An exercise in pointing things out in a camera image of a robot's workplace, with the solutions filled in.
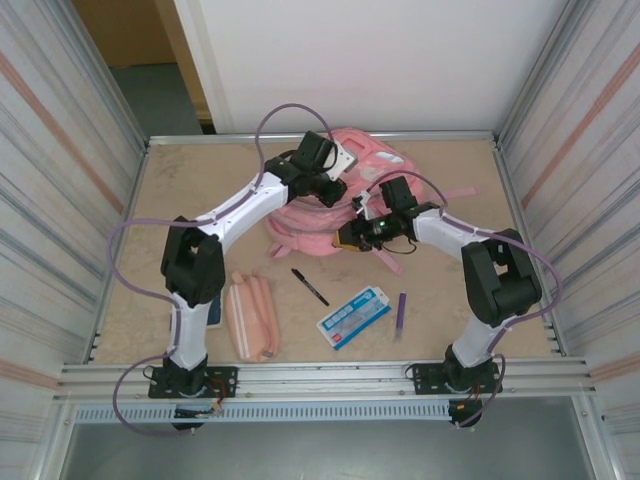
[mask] wooden table surface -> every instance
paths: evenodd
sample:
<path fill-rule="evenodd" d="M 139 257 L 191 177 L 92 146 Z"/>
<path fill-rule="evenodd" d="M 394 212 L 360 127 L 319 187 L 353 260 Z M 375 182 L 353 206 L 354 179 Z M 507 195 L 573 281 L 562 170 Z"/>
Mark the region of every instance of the wooden table surface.
<path fill-rule="evenodd" d="M 489 229 L 513 225 L 491 148 L 485 141 L 389 142 L 412 159 L 421 173 L 443 190 L 478 187 L 480 194 L 454 199 L 448 212 Z M 294 148 L 265 145 L 267 155 Z M 254 176 L 258 166 L 253 145 L 180 145 L 151 148 L 134 217 L 194 218 L 205 213 Z M 134 284 L 165 292 L 160 259 L 164 227 L 136 226 L 129 231 L 120 268 Z M 396 248 L 405 246 L 396 240 Z M 462 266 L 444 253 L 422 245 L 412 255 L 396 255 L 404 267 L 397 276 L 369 253 L 342 251 L 328 257 L 294 252 L 282 259 L 267 255 L 271 240 L 263 222 L 243 235 L 225 258 L 227 276 L 234 270 L 257 270 L 269 279 L 281 332 L 281 351 L 273 361 L 369 361 L 442 358 L 463 331 L 467 305 Z M 331 303 L 325 307 L 291 274 L 299 269 Z M 390 297 L 393 310 L 366 328 L 340 351 L 334 351 L 316 323 L 365 286 L 378 286 Z M 394 341 L 398 295 L 407 292 L 404 334 Z M 131 363 L 164 351 L 169 341 L 170 307 L 115 285 L 101 332 L 95 361 Z M 223 325 L 206 338 L 210 362 L 237 362 Z M 551 354 L 540 319 L 519 325 L 496 351 L 508 357 Z"/>

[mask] pink backpack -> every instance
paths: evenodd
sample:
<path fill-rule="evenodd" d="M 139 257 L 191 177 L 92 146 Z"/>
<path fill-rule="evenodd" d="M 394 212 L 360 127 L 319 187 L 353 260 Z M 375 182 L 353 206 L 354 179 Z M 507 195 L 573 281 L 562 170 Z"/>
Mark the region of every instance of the pink backpack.
<path fill-rule="evenodd" d="M 314 197 L 301 197 L 267 216 L 267 230 L 274 240 L 270 255 L 283 257 L 292 250 L 308 255 L 326 256 L 341 249 L 332 245 L 336 231 L 353 220 L 356 213 L 351 207 L 351 199 L 366 190 L 381 175 L 394 170 L 416 172 L 413 162 L 403 158 L 388 145 L 354 128 L 343 128 L 333 132 L 334 138 L 353 153 L 358 163 L 340 178 L 347 184 L 347 192 L 332 208 L 323 206 Z M 431 200 L 426 196 L 424 185 L 418 178 L 407 176 L 409 188 L 418 202 Z M 379 189 L 372 191 L 369 206 L 378 214 L 387 214 Z M 400 274 L 402 268 L 384 251 L 373 250 L 394 272 Z"/>

